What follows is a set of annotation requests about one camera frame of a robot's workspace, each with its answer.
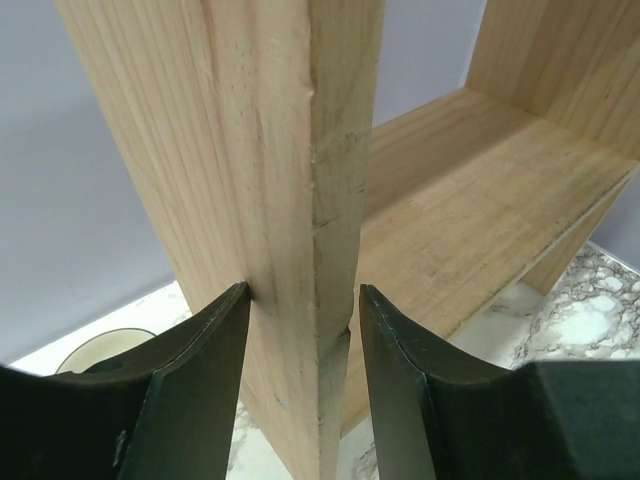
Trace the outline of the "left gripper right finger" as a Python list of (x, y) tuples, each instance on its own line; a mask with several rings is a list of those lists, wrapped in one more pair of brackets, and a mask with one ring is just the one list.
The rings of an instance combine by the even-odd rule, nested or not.
[(362, 285), (361, 339), (383, 479), (635, 479), (639, 364), (508, 370), (455, 347)]

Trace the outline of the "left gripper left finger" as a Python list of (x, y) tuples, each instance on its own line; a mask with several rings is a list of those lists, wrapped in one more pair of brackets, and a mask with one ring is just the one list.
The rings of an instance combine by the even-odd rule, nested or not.
[(222, 479), (247, 343), (250, 291), (82, 373), (1, 371), (5, 479)]

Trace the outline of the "wooden two-tier shelf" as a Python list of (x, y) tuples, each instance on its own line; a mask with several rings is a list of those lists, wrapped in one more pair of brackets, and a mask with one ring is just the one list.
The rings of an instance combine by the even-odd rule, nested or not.
[(57, 8), (190, 308), (250, 285), (241, 397), (296, 479), (369, 409), (357, 282), (448, 336), (639, 165), (635, 1), (490, 1), (465, 84), (381, 126), (381, 1)]

